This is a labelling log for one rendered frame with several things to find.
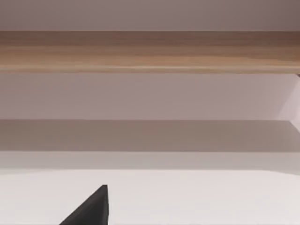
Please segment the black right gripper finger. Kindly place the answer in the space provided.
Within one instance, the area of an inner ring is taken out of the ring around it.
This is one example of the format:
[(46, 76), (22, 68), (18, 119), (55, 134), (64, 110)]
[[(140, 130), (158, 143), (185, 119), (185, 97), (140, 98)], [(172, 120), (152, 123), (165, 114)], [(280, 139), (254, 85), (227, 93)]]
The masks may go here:
[(108, 186), (102, 185), (59, 225), (108, 225)]

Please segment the wooden shelf board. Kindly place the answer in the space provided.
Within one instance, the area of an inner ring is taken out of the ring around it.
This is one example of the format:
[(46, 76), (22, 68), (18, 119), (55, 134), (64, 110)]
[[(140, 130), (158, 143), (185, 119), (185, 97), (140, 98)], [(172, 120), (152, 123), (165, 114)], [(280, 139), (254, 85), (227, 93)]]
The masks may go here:
[(0, 72), (300, 74), (300, 31), (0, 31)]

